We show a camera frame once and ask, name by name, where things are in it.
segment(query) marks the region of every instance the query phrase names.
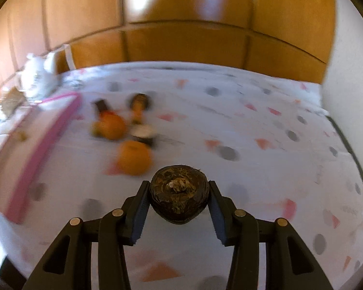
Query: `patterned bedsheet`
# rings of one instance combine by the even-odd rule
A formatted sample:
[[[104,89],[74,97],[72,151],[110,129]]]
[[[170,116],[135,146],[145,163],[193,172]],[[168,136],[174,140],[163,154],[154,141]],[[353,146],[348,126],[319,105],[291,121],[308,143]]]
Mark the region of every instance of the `patterned bedsheet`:
[[[83,106],[30,189],[24,224],[0,215],[0,239],[25,275],[70,218],[103,216],[172,164],[201,169],[256,218],[288,219],[335,289],[363,263],[363,182],[320,107],[319,85],[213,65],[126,63],[66,73],[59,92],[72,88]],[[159,135],[152,169],[129,177],[111,165],[118,143],[91,137],[89,126],[93,101],[128,118],[137,92],[152,97],[145,118]],[[224,289],[232,248],[217,240],[208,209],[184,226],[150,209],[125,255],[133,289]],[[263,259],[260,272],[264,289]]]

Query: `white bed sheet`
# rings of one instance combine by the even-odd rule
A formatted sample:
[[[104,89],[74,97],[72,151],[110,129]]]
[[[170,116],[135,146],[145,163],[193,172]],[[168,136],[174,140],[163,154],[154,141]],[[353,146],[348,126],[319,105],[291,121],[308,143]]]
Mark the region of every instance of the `white bed sheet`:
[[[363,182],[320,107],[319,85],[163,62],[82,69],[63,81],[61,91],[81,90],[83,107],[35,181],[24,224],[14,226],[0,215],[2,242],[25,275],[70,218],[90,220],[120,207],[141,180],[171,164],[200,168],[256,218],[290,220],[335,289],[363,263]],[[154,166],[141,177],[114,175],[109,166],[117,143],[89,135],[92,102],[106,99],[128,118],[126,101],[136,92],[154,101],[145,114],[160,134]],[[132,288],[146,290],[223,283],[231,256],[207,209],[185,226],[150,209],[142,238],[126,248]],[[159,271],[161,280],[149,282]]]

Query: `gray dot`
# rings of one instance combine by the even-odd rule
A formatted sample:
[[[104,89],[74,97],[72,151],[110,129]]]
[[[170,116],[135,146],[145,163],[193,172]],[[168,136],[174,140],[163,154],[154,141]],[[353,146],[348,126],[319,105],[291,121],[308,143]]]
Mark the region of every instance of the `gray dot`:
[[[327,246],[327,241],[325,240],[322,234],[316,234],[313,240],[313,249],[317,255],[321,255],[324,253],[325,248]]]
[[[332,153],[332,155],[334,155],[335,157],[337,157],[338,156],[338,151],[335,149],[335,148],[333,148],[333,147],[329,147],[329,151]]]
[[[297,120],[299,120],[302,124],[307,124],[307,120],[305,120],[302,116],[298,116]]]
[[[221,156],[223,159],[230,161],[239,160],[238,152],[235,149],[232,149],[227,146],[218,146],[217,150],[219,152],[219,156]]]
[[[41,201],[45,196],[45,183],[38,183],[29,190],[29,195],[34,201]]]
[[[355,190],[356,190],[356,193],[358,193],[360,195],[360,187],[359,187],[359,184],[355,183]]]
[[[360,262],[356,261],[355,266],[354,266],[355,271],[357,271],[359,269],[359,267],[360,267]]]
[[[221,91],[215,87],[208,87],[206,88],[206,94],[209,94],[210,96],[216,97],[221,94]]]
[[[284,125],[280,121],[275,120],[275,121],[273,121],[273,124],[276,128],[278,128],[280,130],[282,130],[284,128]]]
[[[98,219],[104,216],[104,214],[104,206],[97,199],[88,198],[82,203],[81,216],[83,221]]]
[[[299,141],[299,138],[297,136],[297,134],[295,132],[293,132],[292,130],[287,130],[287,136],[293,140],[294,142],[298,142]]]
[[[211,276],[204,278],[197,287],[197,290],[224,290],[227,280],[222,276]]]
[[[118,92],[120,90],[120,84],[116,81],[112,81],[109,83],[109,91],[110,92]]]

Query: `white teapot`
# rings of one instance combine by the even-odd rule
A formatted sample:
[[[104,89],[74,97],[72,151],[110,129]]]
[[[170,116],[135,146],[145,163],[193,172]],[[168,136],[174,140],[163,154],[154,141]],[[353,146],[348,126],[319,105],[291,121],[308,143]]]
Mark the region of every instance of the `white teapot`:
[[[33,53],[27,55],[28,61],[24,70],[18,72],[16,88],[25,93],[29,101],[46,98],[59,85],[56,72],[56,52],[51,52],[47,58],[35,56]]]

